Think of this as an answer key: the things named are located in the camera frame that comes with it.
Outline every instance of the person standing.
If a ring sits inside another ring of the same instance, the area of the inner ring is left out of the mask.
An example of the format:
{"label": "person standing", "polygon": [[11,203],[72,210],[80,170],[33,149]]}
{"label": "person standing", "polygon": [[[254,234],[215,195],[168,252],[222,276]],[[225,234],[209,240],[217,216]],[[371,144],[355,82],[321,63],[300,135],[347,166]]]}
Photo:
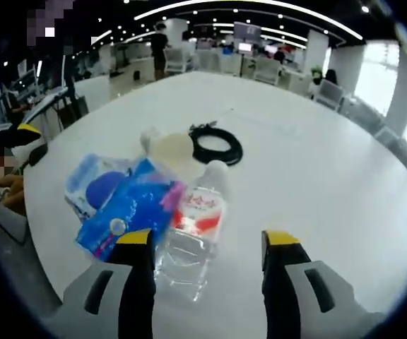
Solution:
{"label": "person standing", "polygon": [[155,80],[164,78],[164,68],[166,67],[166,57],[164,55],[164,48],[167,46],[167,36],[164,34],[166,25],[158,23],[155,26],[156,33],[151,38],[151,49],[153,64],[155,66]]}

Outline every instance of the ceiling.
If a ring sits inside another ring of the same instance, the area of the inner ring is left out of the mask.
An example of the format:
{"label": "ceiling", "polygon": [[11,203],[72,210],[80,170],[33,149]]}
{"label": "ceiling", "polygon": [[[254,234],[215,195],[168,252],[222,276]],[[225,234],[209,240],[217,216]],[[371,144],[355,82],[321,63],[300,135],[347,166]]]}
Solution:
{"label": "ceiling", "polygon": [[[131,0],[128,4],[124,0],[104,0],[104,1],[88,1],[88,0],[48,0],[47,8],[55,8],[43,12],[34,12],[34,8],[45,8],[45,0],[29,0],[26,2],[26,8],[19,8],[13,4],[19,4],[19,1],[12,1],[12,7],[17,13],[22,13],[30,9],[28,16],[28,37],[26,36],[26,27],[18,25],[20,29],[16,30],[12,26],[8,26],[6,32],[2,32],[5,44],[1,48],[1,60],[14,65],[24,58],[41,59],[44,54],[51,54],[53,51],[62,53],[64,44],[73,47],[73,53],[85,50],[91,50],[90,37],[99,36],[108,30],[112,30],[112,34],[103,38],[101,42],[109,43],[111,41],[120,42],[133,34],[139,35],[145,33],[147,29],[152,30],[155,23],[162,20],[163,16],[168,18],[177,17],[190,21],[189,30],[193,30],[195,36],[220,34],[220,30],[229,30],[230,28],[217,28],[216,30],[204,29],[205,25],[213,23],[213,19],[217,23],[233,23],[235,21],[250,20],[251,24],[260,25],[265,28],[281,30],[289,32],[300,37],[307,37],[310,29],[324,32],[328,31],[330,45],[336,46],[351,46],[355,44],[364,44],[365,40],[389,40],[394,39],[394,24],[392,19],[386,18],[380,9],[375,6],[370,0],[290,0],[293,5],[315,11],[319,14],[327,16],[339,23],[347,26],[351,30],[363,36],[362,40],[352,36],[345,30],[342,30],[335,25],[316,18],[307,13],[296,11],[290,8],[274,6],[272,4],[260,4],[257,2],[247,1],[214,1],[204,4],[192,4],[181,6],[167,11],[153,14],[151,16],[134,20],[138,16],[147,11],[166,6],[168,4],[176,4],[180,0]],[[369,13],[364,13],[361,7],[366,5],[370,8]],[[55,38],[37,37],[33,39],[33,35],[41,35],[45,31],[45,22],[42,16],[51,17],[55,15],[56,20],[52,21],[55,28]],[[274,37],[281,37],[282,34],[274,32],[263,32]],[[286,37],[287,40],[305,44],[305,42],[295,39],[294,37]],[[35,47],[25,47],[27,42],[35,44]]]}

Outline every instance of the yellow object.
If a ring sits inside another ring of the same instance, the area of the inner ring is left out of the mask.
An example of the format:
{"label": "yellow object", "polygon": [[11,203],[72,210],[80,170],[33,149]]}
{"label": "yellow object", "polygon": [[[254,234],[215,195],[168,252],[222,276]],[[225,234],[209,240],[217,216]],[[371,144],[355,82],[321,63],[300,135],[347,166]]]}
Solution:
{"label": "yellow object", "polygon": [[28,124],[19,124],[17,129],[25,129],[27,131],[31,131],[31,132],[40,134],[39,130],[37,130],[35,127],[32,127],[31,125],[28,125]]}
{"label": "yellow object", "polygon": [[147,244],[147,237],[148,233],[150,233],[150,229],[136,231],[136,232],[129,232],[125,235],[122,235],[116,242],[116,244]]}
{"label": "yellow object", "polygon": [[300,240],[292,236],[290,233],[283,231],[265,231],[268,235],[269,244],[273,245],[290,245],[299,244]]}

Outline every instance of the plastic water bottle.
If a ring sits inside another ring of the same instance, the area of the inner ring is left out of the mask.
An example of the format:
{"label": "plastic water bottle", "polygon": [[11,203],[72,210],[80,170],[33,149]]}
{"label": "plastic water bottle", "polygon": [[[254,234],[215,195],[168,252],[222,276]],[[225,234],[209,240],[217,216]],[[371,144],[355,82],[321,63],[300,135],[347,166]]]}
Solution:
{"label": "plastic water bottle", "polygon": [[158,292],[173,292],[197,301],[217,252],[228,200],[228,168],[214,160],[189,185],[165,240],[156,251]]}

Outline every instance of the desk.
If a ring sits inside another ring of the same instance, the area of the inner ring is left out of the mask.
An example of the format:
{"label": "desk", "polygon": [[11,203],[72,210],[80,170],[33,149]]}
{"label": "desk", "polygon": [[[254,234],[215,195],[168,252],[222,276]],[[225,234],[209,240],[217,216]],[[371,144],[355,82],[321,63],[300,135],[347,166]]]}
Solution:
{"label": "desk", "polygon": [[152,124],[182,132],[213,120],[244,148],[230,168],[232,200],[220,251],[198,304],[155,297],[155,337],[265,338],[265,228],[291,232],[310,258],[353,285],[368,311],[388,312],[407,288],[406,168],[321,105],[263,83],[200,72],[152,83],[87,114],[26,168],[34,245],[59,297],[94,260],[75,243],[81,225],[64,200],[64,182],[82,157],[134,158],[141,154],[140,133]]}

